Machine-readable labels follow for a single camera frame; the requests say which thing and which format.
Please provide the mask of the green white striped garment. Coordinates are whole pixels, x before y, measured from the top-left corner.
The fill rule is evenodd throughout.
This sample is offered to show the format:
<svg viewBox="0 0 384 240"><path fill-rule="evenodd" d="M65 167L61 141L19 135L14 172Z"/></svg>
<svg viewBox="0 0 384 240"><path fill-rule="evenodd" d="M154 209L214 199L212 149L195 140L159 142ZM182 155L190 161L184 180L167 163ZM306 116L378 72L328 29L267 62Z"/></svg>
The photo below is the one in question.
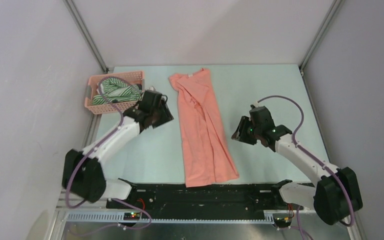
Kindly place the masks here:
<svg viewBox="0 0 384 240"><path fill-rule="evenodd" d="M104 105L109 102L115 104L138 101L142 94L142 86L138 83L128 83L120 77L109 76L98 81L96 91L92 105Z"/></svg>

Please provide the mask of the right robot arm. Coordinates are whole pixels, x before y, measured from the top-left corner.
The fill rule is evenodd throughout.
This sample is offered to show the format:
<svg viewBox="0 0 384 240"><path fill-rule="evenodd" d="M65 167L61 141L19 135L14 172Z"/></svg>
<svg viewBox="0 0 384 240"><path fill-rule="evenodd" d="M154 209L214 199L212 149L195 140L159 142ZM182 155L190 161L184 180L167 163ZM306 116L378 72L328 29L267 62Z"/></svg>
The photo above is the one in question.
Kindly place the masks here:
<svg viewBox="0 0 384 240"><path fill-rule="evenodd" d="M256 145L258 142L281 155L297 167L312 183L302 185L285 179L271 188L271 204L284 209L289 204L314 210L328 225L351 217L363 207L356 173L349 167L339 168L318 160L293 137L284 125L275 125L265 106L252 106L249 116L242 116L231 139Z"/></svg>

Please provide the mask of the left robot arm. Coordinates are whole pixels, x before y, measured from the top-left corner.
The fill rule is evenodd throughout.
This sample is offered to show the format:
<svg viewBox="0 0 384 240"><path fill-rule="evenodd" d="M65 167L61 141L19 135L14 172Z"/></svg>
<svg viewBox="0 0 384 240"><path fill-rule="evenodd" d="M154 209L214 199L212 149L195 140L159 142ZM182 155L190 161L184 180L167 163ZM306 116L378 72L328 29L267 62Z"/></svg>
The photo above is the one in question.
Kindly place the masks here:
<svg viewBox="0 0 384 240"><path fill-rule="evenodd" d="M65 198L70 194L83 202L95 203L102 198L118 199L125 208L133 208L138 194L133 185L119 178L109 178L104 167L111 157L129 141L148 128L157 128L174 119L168 98L153 89L145 90L132 107L119 111L120 121L107 133L82 150L71 149L65 155L61 185Z"/></svg>

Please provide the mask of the salmon pink t-shirt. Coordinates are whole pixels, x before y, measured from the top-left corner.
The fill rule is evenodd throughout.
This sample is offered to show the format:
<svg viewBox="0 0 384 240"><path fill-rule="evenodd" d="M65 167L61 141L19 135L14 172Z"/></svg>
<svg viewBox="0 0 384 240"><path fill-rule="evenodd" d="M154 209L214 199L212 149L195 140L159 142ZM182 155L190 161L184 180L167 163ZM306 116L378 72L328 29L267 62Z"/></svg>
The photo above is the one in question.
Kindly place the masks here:
<svg viewBox="0 0 384 240"><path fill-rule="evenodd" d="M238 179L240 174L229 152L210 70L175 73L169 82L177 91L186 187Z"/></svg>

